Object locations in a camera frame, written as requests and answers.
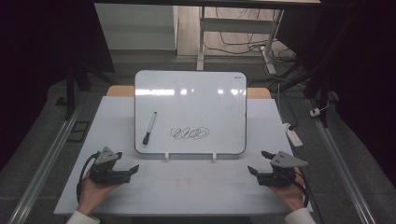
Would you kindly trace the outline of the black floor frame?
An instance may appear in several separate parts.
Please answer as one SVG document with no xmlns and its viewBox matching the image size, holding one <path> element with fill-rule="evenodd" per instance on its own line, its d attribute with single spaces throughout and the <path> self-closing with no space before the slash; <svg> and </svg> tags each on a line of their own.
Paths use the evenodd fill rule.
<svg viewBox="0 0 396 224">
<path fill-rule="evenodd" d="M 91 123 L 89 121 L 76 121 L 70 131 L 67 141 L 72 143 L 81 143 L 85 140 Z"/>
</svg>

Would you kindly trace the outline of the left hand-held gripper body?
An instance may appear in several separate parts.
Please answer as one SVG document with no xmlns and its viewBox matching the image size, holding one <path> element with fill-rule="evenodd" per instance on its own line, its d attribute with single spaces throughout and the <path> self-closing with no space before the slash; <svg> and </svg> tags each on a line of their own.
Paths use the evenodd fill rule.
<svg viewBox="0 0 396 224">
<path fill-rule="evenodd" d="M 128 171 L 114 171 L 118 161 L 117 154 L 109 147 L 104 147 L 93 162 L 90 170 L 90 179 L 96 184 L 118 185 L 129 183 L 131 175 Z"/>
</svg>

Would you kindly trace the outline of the white power strip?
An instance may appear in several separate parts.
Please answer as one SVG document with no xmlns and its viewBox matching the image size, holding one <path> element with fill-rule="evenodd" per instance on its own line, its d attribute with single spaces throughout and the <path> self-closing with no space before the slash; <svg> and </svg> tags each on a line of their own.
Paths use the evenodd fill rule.
<svg viewBox="0 0 396 224">
<path fill-rule="evenodd" d="M 301 147 L 303 145 L 303 142 L 301 141 L 297 133 L 291 128 L 291 125 L 289 123 L 284 123 L 283 126 L 286 136 L 289 138 L 291 144 L 294 147 Z"/>
</svg>

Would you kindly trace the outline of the white dry-erase board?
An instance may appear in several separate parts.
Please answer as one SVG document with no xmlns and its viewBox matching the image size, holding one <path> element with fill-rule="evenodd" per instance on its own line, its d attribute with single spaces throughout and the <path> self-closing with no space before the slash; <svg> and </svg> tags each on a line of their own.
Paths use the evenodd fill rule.
<svg viewBox="0 0 396 224">
<path fill-rule="evenodd" d="M 135 150 L 238 155 L 247 147 L 247 78 L 240 72 L 151 71 L 134 78 Z M 142 144 L 153 112 L 148 144 Z"/>
</svg>

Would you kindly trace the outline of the black and white marker pen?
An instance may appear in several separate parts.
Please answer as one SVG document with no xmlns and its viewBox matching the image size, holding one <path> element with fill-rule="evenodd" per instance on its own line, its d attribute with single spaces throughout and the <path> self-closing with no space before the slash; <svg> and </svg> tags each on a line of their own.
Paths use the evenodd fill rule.
<svg viewBox="0 0 396 224">
<path fill-rule="evenodd" d="M 149 143 L 149 137 L 150 137 L 150 134 L 152 132 L 154 122 L 155 122 L 155 120 L 157 118 L 157 114 L 158 113 L 156 111 L 153 112 L 153 114 L 151 116 L 151 119 L 149 121 L 148 129 L 146 131 L 146 135 L 145 135 L 145 137 L 143 138 L 143 141 L 142 141 L 142 144 L 145 145 L 145 146 Z"/>
</svg>

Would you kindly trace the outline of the black metal stand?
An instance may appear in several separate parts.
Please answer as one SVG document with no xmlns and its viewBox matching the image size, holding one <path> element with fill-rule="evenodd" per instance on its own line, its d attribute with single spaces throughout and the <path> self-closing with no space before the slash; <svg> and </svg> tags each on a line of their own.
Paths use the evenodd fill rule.
<svg viewBox="0 0 396 224">
<path fill-rule="evenodd" d="M 312 99 L 319 95 L 318 113 L 315 115 L 324 128 L 328 127 L 327 108 L 329 106 L 330 77 L 332 69 L 329 63 L 319 63 L 309 71 L 311 79 L 304 89 L 304 97 Z"/>
<path fill-rule="evenodd" d="M 68 70 L 66 75 L 66 97 L 60 97 L 56 105 L 66 106 L 65 120 L 70 120 L 74 112 L 76 111 L 76 97 L 75 97 L 75 85 L 78 85 L 81 91 L 89 91 L 92 87 L 92 83 L 88 77 L 88 74 L 92 74 L 95 77 L 103 80 L 109 85 L 118 85 L 118 82 L 98 68 L 85 62 L 75 62 Z"/>
</svg>

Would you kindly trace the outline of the white cabinet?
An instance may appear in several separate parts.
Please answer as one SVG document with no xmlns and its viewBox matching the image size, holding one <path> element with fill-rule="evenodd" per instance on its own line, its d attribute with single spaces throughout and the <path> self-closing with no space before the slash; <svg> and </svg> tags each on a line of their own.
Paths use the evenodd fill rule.
<svg viewBox="0 0 396 224">
<path fill-rule="evenodd" d="M 110 49 L 177 48 L 177 7 L 99 3 L 94 6 Z"/>
</svg>

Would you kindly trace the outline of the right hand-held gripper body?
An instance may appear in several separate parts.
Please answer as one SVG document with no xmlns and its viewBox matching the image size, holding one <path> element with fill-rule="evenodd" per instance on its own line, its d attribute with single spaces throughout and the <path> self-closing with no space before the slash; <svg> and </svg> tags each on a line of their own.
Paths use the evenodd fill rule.
<svg viewBox="0 0 396 224">
<path fill-rule="evenodd" d="M 295 167 L 308 165 L 307 161 L 298 159 L 286 152 L 279 151 L 275 154 L 270 165 L 273 168 L 271 173 L 258 173 L 257 178 L 261 186 L 266 187 L 286 187 L 292 184 L 296 178 Z"/>
</svg>

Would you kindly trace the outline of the person's left hand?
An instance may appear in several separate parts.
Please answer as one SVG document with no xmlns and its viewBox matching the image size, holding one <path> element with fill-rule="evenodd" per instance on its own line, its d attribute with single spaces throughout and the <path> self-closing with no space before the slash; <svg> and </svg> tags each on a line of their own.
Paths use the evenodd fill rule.
<svg viewBox="0 0 396 224">
<path fill-rule="evenodd" d="M 119 185 L 96 184 L 90 179 L 90 175 L 86 174 L 83 177 L 77 210 L 85 216 L 90 216 L 106 200 L 109 193 L 118 187 Z"/>
</svg>

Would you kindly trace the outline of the white desk frame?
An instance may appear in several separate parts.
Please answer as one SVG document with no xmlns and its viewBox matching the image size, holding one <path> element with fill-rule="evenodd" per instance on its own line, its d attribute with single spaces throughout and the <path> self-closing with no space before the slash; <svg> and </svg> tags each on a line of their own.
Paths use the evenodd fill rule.
<svg viewBox="0 0 396 224">
<path fill-rule="evenodd" d="M 259 47 L 265 68 L 269 75 L 275 75 L 276 69 L 270 57 L 270 50 L 276 38 L 276 32 L 282 18 L 281 9 L 273 10 L 273 17 L 270 20 L 250 20 L 250 19 L 227 19 L 210 18 L 205 15 L 205 7 L 199 7 L 199 46 L 197 53 L 197 69 L 204 69 L 204 40 L 206 32 L 233 33 L 233 34 L 260 34 L 267 35 L 263 47 Z"/>
</svg>

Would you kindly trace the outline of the aluminium floor rail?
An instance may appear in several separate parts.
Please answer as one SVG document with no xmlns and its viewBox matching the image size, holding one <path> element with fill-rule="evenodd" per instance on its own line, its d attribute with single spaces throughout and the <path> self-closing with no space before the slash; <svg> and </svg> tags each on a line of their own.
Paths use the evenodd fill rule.
<svg viewBox="0 0 396 224">
<path fill-rule="evenodd" d="M 32 180 L 28 184 L 25 192 L 22 194 L 21 199 L 12 212 L 10 219 L 7 221 L 7 224 L 24 224 L 28 218 L 38 195 L 47 181 L 50 171 L 56 162 L 64 143 L 66 142 L 67 136 L 70 134 L 72 127 L 77 120 L 82 104 L 83 101 L 79 100 L 69 119 L 63 123 L 63 126 L 52 141 L 49 150 L 40 162 Z"/>
<path fill-rule="evenodd" d="M 340 175 L 350 200 L 361 220 L 361 224 L 377 224 L 374 214 L 365 200 L 359 186 L 356 184 L 352 173 L 350 173 L 347 163 L 339 151 L 339 147 L 335 143 L 330 130 L 324 127 L 320 119 L 314 118 L 314 122 L 329 152 L 337 173 Z"/>
</svg>

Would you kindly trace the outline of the person's right hand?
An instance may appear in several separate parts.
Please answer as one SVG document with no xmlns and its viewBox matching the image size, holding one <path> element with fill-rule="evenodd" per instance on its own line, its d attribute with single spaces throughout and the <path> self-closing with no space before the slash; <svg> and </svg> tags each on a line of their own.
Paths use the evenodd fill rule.
<svg viewBox="0 0 396 224">
<path fill-rule="evenodd" d="M 270 187 L 270 190 L 289 208 L 291 212 L 305 208 L 304 192 L 300 187 L 304 186 L 304 180 L 298 168 L 294 169 L 297 185 L 291 184 L 286 187 Z"/>
</svg>

